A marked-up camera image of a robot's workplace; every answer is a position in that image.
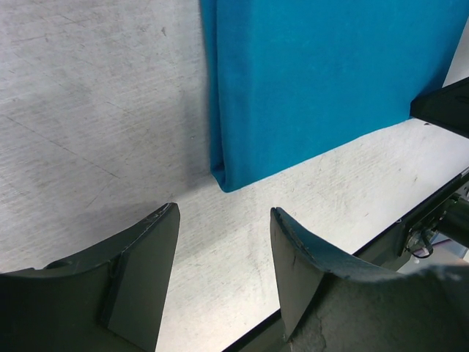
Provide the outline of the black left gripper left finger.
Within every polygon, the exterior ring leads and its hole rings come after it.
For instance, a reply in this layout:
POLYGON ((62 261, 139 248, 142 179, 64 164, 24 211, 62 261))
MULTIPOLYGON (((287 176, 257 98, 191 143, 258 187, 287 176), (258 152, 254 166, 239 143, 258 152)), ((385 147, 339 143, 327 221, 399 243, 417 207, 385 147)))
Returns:
POLYGON ((3 351, 153 351, 180 228, 171 202, 41 269, 1 275, 3 351))

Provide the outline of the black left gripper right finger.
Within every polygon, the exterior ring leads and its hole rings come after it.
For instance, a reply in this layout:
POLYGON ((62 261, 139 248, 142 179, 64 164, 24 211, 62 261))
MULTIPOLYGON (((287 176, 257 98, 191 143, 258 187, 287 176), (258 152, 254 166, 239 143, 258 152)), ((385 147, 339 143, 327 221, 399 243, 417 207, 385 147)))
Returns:
POLYGON ((281 208, 270 236, 292 351, 466 351, 468 267, 401 274, 309 232, 281 208))

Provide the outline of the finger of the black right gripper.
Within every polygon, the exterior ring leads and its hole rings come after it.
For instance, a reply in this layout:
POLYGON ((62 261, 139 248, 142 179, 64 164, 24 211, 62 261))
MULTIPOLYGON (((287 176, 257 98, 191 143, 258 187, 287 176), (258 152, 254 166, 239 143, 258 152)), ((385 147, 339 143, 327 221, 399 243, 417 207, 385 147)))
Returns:
POLYGON ((410 104, 410 116, 468 138, 468 81, 464 78, 410 104))

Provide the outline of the teal blue t shirt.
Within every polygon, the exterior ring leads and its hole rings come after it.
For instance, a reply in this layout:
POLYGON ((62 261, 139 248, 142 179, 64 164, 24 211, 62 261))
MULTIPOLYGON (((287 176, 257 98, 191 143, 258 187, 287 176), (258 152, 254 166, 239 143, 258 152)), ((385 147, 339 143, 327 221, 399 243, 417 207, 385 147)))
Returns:
POLYGON ((202 1, 210 170, 238 190, 405 121, 439 89, 466 1, 202 1))

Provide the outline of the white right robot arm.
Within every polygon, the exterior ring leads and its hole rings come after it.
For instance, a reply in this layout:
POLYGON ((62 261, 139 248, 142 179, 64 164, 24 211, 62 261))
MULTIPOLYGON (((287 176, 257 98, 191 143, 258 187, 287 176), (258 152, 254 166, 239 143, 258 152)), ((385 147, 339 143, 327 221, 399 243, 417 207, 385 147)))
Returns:
MULTIPOLYGON (((464 78, 411 103, 412 117, 468 138, 468 79, 464 78)), ((418 206, 408 234, 419 235, 424 248, 433 245, 428 234, 442 234, 468 247, 468 170, 436 191, 418 206)))

